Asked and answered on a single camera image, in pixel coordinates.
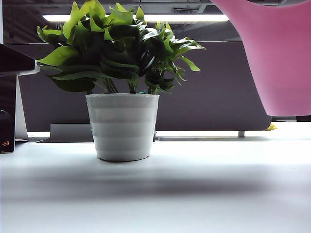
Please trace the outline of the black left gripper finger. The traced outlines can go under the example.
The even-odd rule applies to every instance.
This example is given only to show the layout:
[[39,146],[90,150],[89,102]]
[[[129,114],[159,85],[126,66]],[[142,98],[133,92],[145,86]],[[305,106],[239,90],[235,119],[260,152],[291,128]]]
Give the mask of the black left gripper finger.
[[40,67],[36,60],[4,44],[0,45],[0,76],[25,76],[37,74]]

